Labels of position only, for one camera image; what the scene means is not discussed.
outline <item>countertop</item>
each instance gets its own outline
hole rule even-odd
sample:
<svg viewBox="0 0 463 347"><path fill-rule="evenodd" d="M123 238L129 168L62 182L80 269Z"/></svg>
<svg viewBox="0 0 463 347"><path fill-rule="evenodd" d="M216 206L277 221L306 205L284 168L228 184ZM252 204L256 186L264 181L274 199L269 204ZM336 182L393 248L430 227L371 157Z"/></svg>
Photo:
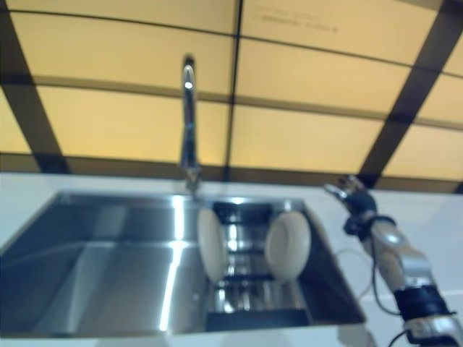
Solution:
<svg viewBox="0 0 463 347"><path fill-rule="evenodd" d="M17 233L34 213L54 194L63 189L86 192L125 192L173 194L183 192L183 182L159 179L127 179L94 176L43 175L35 173L0 173L0 247ZM201 194L250 197L287 197L303 199L320 218L332 250L338 254L353 293L360 294L370 281L370 259L356 238L347 236L342 226L347 212L319 187L264 184L223 184L206 182ZM449 309L458 311L463 321L463 196L373 191L380 211L394 217L412 245L431 261L434 276ZM394 307L391 294L379 281L383 303ZM2 339L3 347L148 347L148 346L359 346L367 330L378 346L385 346L402 329L398 317L388 316L377 308L368 292L360 299L367 324L299 327L277 330L254 330L234 333L201 333L153 338L117 339ZM408 346L405 339L395 347Z"/></svg>

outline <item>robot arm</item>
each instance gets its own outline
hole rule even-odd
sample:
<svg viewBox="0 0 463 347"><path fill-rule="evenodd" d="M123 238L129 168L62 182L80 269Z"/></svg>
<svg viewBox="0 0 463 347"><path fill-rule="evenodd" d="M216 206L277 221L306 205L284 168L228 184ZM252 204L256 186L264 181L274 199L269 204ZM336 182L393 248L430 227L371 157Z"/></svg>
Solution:
<svg viewBox="0 0 463 347"><path fill-rule="evenodd" d="M344 225L373 258L396 299L411 344L463 347L463 329L438 292L430 263L414 249L390 217L379 215L375 200L354 176L327 184L351 213Z"/></svg>

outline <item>faucet spout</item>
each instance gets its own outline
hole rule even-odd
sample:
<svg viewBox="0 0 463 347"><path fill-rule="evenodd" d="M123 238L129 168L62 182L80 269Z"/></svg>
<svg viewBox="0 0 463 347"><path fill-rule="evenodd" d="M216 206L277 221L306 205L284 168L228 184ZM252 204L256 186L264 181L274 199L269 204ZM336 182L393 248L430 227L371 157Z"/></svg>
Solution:
<svg viewBox="0 0 463 347"><path fill-rule="evenodd" d="M200 165L196 153L195 61L187 55L182 68L183 140L180 166L186 173L187 189L195 195L200 183Z"/></svg>

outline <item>sink basin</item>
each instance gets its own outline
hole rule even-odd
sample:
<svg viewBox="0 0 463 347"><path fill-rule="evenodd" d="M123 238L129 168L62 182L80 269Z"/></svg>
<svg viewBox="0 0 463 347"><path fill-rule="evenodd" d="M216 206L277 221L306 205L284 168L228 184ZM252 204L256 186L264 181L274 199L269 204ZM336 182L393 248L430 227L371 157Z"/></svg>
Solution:
<svg viewBox="0 0 463 347"><path fill-rule="evenodd" d="M205 276L197 215L219 217L229 250L223 281ZM309 260L275 281L263 245L270 222L299 211ZM62 192L1 253L4 337L191 333L364 322L315 216L301 200Z"/></svg>

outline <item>chrome faucet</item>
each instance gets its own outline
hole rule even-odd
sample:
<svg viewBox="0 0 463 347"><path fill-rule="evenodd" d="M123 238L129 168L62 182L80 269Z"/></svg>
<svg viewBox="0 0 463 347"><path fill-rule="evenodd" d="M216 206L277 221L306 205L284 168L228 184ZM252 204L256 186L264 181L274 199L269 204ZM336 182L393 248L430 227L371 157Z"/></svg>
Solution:
<svg viewBox="0 0 463 347"><path fill-rule="evenodd" d="M187 176L187 189L195 196L200 183L201 168L196 155L195 61L190 55L185 56L183 63L182 95L184 128L180 166Z"/></svg>

